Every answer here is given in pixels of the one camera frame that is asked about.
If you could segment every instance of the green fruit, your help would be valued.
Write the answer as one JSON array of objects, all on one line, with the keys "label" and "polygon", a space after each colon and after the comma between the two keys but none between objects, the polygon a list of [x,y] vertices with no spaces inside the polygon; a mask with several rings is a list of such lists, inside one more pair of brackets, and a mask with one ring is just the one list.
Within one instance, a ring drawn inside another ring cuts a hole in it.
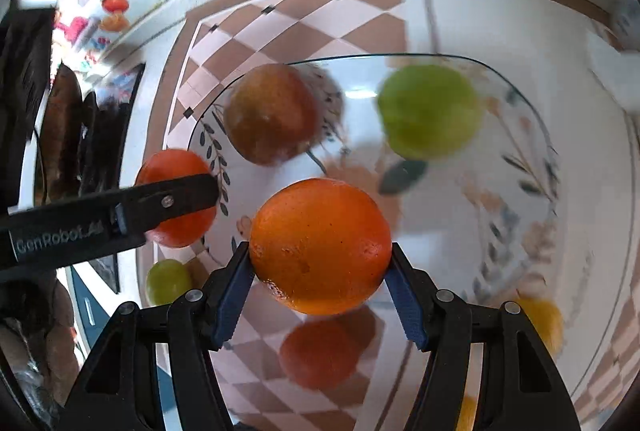
[{"label": "green fruit", "polygon": [[146,296],[152,305],[166,305],[190,290],[191,285],[191,276],[183,264],[163,259],[146,275]]},{"label": "green fruit", "polygon": [[469,80],[438,65],[394,72],[378,95],[378,109],[389,146],[409,160],[459,150],[480,128],[484,112]]}]

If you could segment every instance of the screw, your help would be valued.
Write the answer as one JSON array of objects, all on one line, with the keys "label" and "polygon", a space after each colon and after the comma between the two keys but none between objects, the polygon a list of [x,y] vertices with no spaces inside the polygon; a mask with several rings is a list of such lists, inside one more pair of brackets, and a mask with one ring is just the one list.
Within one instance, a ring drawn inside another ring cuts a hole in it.
[{"label": "screw", "polygon": [[446,289],[438,290],[436,292],[436,297],[443,303],[449,303],[453,301],[453,292]]},{"label": "screw", "polygon": [[200,299],[202,299],[202,291],[194,288],[193,290],[188,291],[184,295],[184,298],[191,303],[193,303],[194,301],[199,301]]},{"label": "screw", "polygon": [[126,316],[133,312],[136,309],[136,304],[132,301],[124,302],[122,305],[118,307],[118,312],[122,315]]},{"label": "screw", "polygon": [[161,202],[162,207],[164,207],[165,209],[171,207],[172,205],[174,205],[174,197],[172,197],[171,195],[167,195],[165,196]]},{"label": "screw", "polygon": [[520,305],[513,301],[508,301],[504,304],[504,309],[507,310],[508,313],[516,315],[520,313]]}]

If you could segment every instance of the floral patterned plate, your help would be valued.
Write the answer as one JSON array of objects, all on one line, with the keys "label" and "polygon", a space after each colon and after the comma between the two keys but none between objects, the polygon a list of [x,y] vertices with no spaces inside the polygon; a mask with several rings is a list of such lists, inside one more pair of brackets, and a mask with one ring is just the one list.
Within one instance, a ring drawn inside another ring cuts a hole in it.
[{"label": "floral patterned plate", "polygon": [[[455,68],[483,97],[482,128],[449,158],[406,161],[386,144],[376,92],[407,64]],[[347,56],[294,66],[307,75],[325,110],[323,139],[306,154],[274,168],[243,159],[222,124],[234,83],[191,135],[189,149],[209,162],[221,185],[218,216],[204,237],[214,261],[228,262],[248,238],[252,217],[277,191],[328,176],[365,190],[412,265],[427,270],[439,287],[477,303],[499,302],[513,289],[544,295],[546,278],[558,265],[556,153],[540,116],[513,85],[486,65],[457,56]],[[385,299],[383,288],[374,299]]]}]

